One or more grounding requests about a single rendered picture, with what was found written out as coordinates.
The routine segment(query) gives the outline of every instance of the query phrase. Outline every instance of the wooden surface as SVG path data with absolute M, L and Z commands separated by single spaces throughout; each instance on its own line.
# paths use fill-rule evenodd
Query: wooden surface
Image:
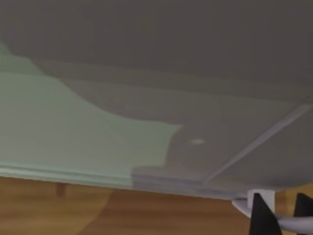
M 3 235 L 248 235 L 249 219 L 229 201 L 0 178 Z M 295 195 L 277 194 L 292 214 Z

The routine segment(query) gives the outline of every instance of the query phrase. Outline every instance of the wooden floor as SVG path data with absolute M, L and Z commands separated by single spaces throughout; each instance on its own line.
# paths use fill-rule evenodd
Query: wooden floor
M 0 178 L 1 235 L 248 235 L 229 201 Z M 292 214 L 296 193 L 277 194 Z

